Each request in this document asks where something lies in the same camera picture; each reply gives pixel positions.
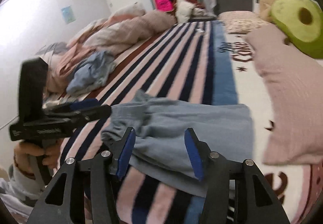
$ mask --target star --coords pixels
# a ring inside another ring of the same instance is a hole
[[[272,131],[275,128],[275,123],[273,121],[270,121],[270,120],[269,120],[269,122],[270,122],[271,127],[265,128],[265,129],[267,129],[268,131]]]
[[[237,71],[239,72],[246,72],[248,69],[247,68],[244,68],[244,67],[238,67],[237,68]]]

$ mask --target blue gripper pad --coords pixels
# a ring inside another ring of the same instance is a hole
[[[185,141],[188,157],[190,158],[191,165],[194,171],[194,175],[201,182],[204,178],[202,159],[200,157],[197,147],[194,144],[194,141],[192,139],[192,136],[189,130],[185,131],[184,141]]]
[[[119,181],[125,176],[129,165],[130,157],[135,146],[136,131],[132,129],[118,159],[117,177]]]
[[[74,102],[69,105],[72,111],[81,110],[85,108],[90,108],[99,105],[96,98],[85,99],[81,102]]]

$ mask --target person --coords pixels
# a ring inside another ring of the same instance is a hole
[[[7,182],[0,178],[0,198],[19,224],[27,222],[35,203],[45,189],[36,182],[28,155],[46,155],[43,165],[54,169],[57,167],[62,141],[59,139],[55,145],[46,149],[28,142],[20,142],[15,146],[13,165],[8,172],[10,180]]]

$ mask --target bracelet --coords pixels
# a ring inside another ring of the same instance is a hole
[[[14,155],[14,165],[20,171],[20,173],[23,174],[25,177],[28,177],[28,178],[30,178],[32,180],[36,180],[36,177],[35,177],[35,175],[33,173],[28,173],[28,172],[23,171],[23,170],[21,170],[19,168],[18,163],[16,161],[16,155]]]

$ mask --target brown stuffed animal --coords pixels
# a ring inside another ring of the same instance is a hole
[[[275,2],[275,0],[260,0],[259,5],[260,5],[260,18],[262,20],[272,22],[272,18],[269,16],[270,15],[270,9],[271,5]]]

